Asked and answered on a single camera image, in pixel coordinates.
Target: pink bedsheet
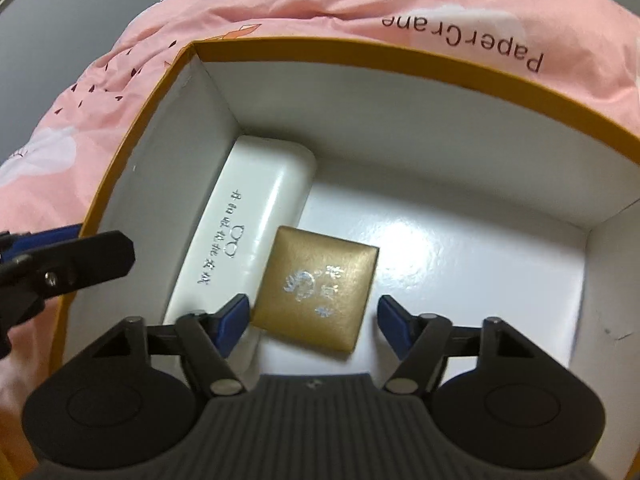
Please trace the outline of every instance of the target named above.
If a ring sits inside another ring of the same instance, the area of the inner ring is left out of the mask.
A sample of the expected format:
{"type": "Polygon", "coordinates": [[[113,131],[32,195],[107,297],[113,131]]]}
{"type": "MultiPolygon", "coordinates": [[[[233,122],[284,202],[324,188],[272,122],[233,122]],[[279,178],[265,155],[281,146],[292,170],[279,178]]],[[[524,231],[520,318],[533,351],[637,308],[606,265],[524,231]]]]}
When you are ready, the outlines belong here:
{"type": "MultiPolygon", "coordinates": [[[[0,167],[0,231],[80,222],[124,133],[178,51],[211,37],[384,41],[535,80],[640,135],[640,19],[611,0],[163,0],[55,100],[0,167]]],[[[46,376],[54,306],[11,333],[0,446],[33,466],[20,407],[46,376]]]]}

